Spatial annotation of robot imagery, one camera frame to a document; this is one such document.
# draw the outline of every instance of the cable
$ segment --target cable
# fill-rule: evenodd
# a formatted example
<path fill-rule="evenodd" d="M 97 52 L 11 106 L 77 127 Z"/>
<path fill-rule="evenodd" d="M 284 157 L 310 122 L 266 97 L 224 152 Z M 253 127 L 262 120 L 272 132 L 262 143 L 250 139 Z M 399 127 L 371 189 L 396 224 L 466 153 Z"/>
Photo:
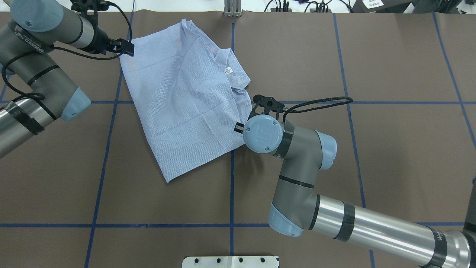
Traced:
<path fill-rule="evenodd" d="M 349 9 L 350 12 L 352 12 L 352 7 L 350 6 L 350 0 L 349 0 L 349 4 L 347 4 L 346 2 L 344 2 L 344 0 L 339 0 L 341 1 L 342 3 L 344 3 L 344 5 L 347 7 L 347 9 Z"/>
<path fill-rule="evenodd" d="M 316 10 L 317 10 L 317 5 L 318 5 L 319 3 L 317 3 L 316 1 L 312 1 L 312 2 L 309 2 L 309 3 L 307 4 L 306 9 L 304 10 L 304 13 L 306 13 L 307 8 L 308 8 L 312 3 L 316 4 Z"/>
<path fill-rule="evenodd" d="M 127 18 L 126 14 L 124 14 L 124 12 L 122 11 L 122 9 L 116 5 L 115 3 L 113 2 L 109 2 L 109 1 L 105 1 L 108 5 L 110 6 L 113 6 L 115 8 L 117 8 L 119 10 L 119 12 L 122 14 L 122 16 L 126 19 L 126 22 L 127 22 L 127 25 L 129 27 L 129 43 L 132 41 L 132 27 L 130 25 L 130 21 L 129 19 Z M 124 51 L 127 50 L 127 47 L 125 49 L 123 49 L 119 54 L 115 55 L 115 56 L 112 56 L 112 57 L 109 57 L 109 58 L 99 58 L 99 57 L 93 57 L 93 56 L 89 56 L 89 55 L 85 55 L 85 54 L 82 54 L 82 53 L 78 53 L 76 51 L 72 51 L 72 50 L 69 50 L 69 49 L 66 49 L 66 48 L 62 48 L 62 47 L 53 47 L 54 50 L 61 50 L 61 51 L 66 51 L 66 52 L 69 52 L 69 53 L 72 53 L 72 54 L 75 54 L 77 56 L 81 56 L 81 57 L 84 57 L 84 58 L 88 58 L 88 59 L 91 59 L 91 60 L 99 60 L 99 61 L 108 61 L 108 60 L 113 60 L 113 59 L 116 59 L 118 57 L 120 57 L 122 54 L 124 54 Z"/>
<path fill-rule="evenodd" d="M 296 111 L 296 110 L 295 110 L 295 109 L 297 109 L 297 108 L 299 108 L 299 107 L 303 107 L 303 106 L 307 106 L 307 105 L 311 105 L 311 104 L 323 103 L 323 102 L 330 102 L 330 101 L 339 101 L 339 100 L 347 100 L 347 101 L 345 101 L 345 102 L 339 102 L 339 103 L 333 103 L 333 104 L 328 104 L 328 105 L 319 106 L 319 107 L 314 107 L 314 108 L 305 109 L 305 110 L 299 110 L 299 111 Z M 313 101 L 310 101 L 310 102 L 306 102 L 306 103 L 301 103 L 301 104 L 298 104 L 298 105 L 294 105 L 293 107 L 289 108 L 287 111 L 284 112 L 284 114 L 283 114 L 283 122 L 286 122 L 286 115 L 287 115 L 288 113 L 304 113 L 304 112 L 309 112 L 309 111 L 314 111 L 314 110 L 319 110 L 319 109 L 334 107 L 334 106 L 338 106 L 338 105 L 349 104 L 349 103 L 351 103 L 351 102 L 353 102 L 353 101 L 354 101 L 354 100 L 353 100 L 352 98 L 350 98 L 350 97 L 333 97 L 333 98 L 313 100 Z"/>
<path fill-rule="evenodd" d="M 271 1 L 268 2 L 268 4 L 267 4 L 266 7 L 265 7 L 265 11 L 263 11 L 263 12 L 266 12 L 266 10 L 268 9 L 268 7 L 269 7 L 269 5 L 271 4 L 272 1 L 273 1 L 273 0 L 271 0 Z"/>
<path fill-rule="evenodd" d="M 19 94 L 22 98 L 30 98 L 30 99 L 34 99 L 34 100 L 44 100 L 45 99 L 45 96 L 43 94 L 40 94 L 40 93 L 34 93 L 34 92 L 31 92 L 31 93 L 25 93 L 19 89 L 17 89 L 16 87 L 14 87 L 7 79 L 7 68 L 8 66 L 10 66 L 10 64 L 14 63 L 15 61 L 25 57 L 25 56 L 28 56 L 28 55 L 32 55 L 32 54 L 35 54 L 37 53 L 35 50 L 32 50 L 32 51 L 29 51 L 27 53 L 23 53 L 23 54 L 20 54 L 16 57 L 14 57 L 13 59 L 9 60 L 1 69 L 1 77 L 3 79 L 3 81 L 5 82 L 5 84 L 11 88 L 15 93 Z"/>

